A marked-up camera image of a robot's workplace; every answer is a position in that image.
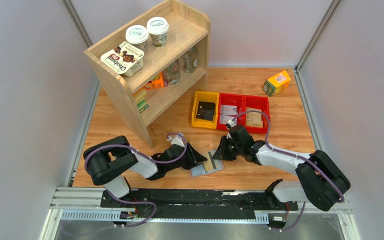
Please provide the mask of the pink leather card holder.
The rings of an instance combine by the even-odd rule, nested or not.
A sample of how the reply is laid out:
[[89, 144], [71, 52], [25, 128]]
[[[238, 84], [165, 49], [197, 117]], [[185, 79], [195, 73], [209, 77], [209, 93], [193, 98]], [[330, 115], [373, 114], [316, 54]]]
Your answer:
[[[207, 160], [209, 160], [210, 158], [213, 159], [213, 154], [216, 152], [216, 150], [211, 150], [208, 152], [208, 158]], [[221, 165], [222, 165], [222, 169], [224, 169], [224, 164], [223, 164], [223, 161], [222, 160], [219, 160]], [[212, 173], [208, 173], [208, 174], [205, 174], [204, 172], [204, 166], [203, 166], [204, 163], [198, 165], [198, 166], [195, 166], [193, 167], [191, 170], [190, 170], [190, 174], [192, 177], [198, 177], [198, 176], [204, 176], [204, 175], [209, 175], [209, 174], [212, 174], [212, 173], [215, 173], [215, 172], [219, 172], [219, 171], [215, 171], [215, 172], [212, 172]]]

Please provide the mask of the yellow striped credit card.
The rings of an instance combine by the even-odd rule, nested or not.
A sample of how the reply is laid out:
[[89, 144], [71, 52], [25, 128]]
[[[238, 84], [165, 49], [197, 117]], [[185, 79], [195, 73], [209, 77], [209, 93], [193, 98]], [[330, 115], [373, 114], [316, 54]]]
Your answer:
[[213, 172], [220, 171], [223, 168], [223, 166], [218, 159], [210, 158], [209, 160], [204, 162], [203, 168], [204, 168], [205, 174], [210, 174]]

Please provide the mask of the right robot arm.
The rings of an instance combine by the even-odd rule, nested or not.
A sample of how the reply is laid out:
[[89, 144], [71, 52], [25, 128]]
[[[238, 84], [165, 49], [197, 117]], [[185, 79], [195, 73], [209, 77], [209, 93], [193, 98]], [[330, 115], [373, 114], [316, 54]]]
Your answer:
[[295, 152], [265, 140], [254, 140], [240, 124], [221, 137], [213, 158], [233, 161], [238, 156], [249, 163], [275, 167], [297, 176], [297, 181], [279, 180], [271, 185], [272, 194], [281, 203], [309, 201], [327, 212], [336, 203], [344, 202], [344, 195], [351, 188], [348, 178], [326, 152]]

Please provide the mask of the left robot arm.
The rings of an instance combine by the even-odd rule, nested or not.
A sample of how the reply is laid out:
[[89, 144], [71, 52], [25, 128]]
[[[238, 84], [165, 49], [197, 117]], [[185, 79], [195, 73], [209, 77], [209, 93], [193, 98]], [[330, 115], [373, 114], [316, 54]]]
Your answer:
[[131, 146], [121, 135], [97, 144], [83, 152], [84, 169], [96, 186], [104, 186], [116, 198], [128, 195], [131, 188], [122, 176], [135, 172], [149, 181], [163, 178], [169, 171], [191, 170], [207, 158], [195, 150], [180, 132], [166, 136], [170, 147], [162, 153], [147, 155]]

